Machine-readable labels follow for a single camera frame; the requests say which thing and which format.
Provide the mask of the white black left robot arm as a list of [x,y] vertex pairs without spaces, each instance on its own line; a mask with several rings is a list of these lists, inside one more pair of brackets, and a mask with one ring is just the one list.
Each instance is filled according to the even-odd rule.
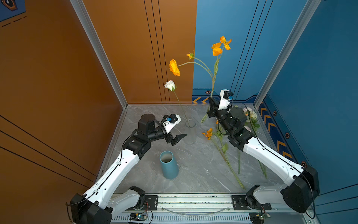
[[138,127],[124,141],[121,153],[102,177],[83,195],[75,194],[67,204],[67,214],[73,224],[109,224],[114,214],[130,208],[141,209],[145,203],[145,191],[130,187],[120,196],[113,197],[117,187],[129,171],[140,162],[151,143],[166,140],[176,145],[186,135],[173,136],[171,130],[181,122],[177,114],[165,115],[158,121],[153,114],[141,116]]

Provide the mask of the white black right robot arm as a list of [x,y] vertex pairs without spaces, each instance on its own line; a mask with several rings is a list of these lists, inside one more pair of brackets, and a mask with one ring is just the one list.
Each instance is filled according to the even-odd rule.
[[247,117],[241,108],[230,107],[228,98],[216,100],[209,97],[208,116],[218,119],[226,131],[229,142],[240,151],[256,158],[273,171],[282,185],[255,185],[246,193],[247,206],[261,208],[268,203],[286,204],[299,213],[305,213],[319,195],[318,172],[311,166],[305,167],[285,158],[262,143],[254,133],[244,128]]

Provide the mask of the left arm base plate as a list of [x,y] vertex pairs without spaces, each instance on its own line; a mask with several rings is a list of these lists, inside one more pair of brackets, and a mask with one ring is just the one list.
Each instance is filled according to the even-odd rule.
[[126,211],[144,211],[147,207],[156,211],[158,208],[158,195],[146,195],[142,205],[136,205],[135,207],[129,208]]

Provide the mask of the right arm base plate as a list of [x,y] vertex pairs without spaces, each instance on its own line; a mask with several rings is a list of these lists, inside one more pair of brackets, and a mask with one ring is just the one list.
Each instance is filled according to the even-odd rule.
[[235,211],[238,210],[272,210],[271,204],[260,204],[252,196],[232,195],[232,204]]

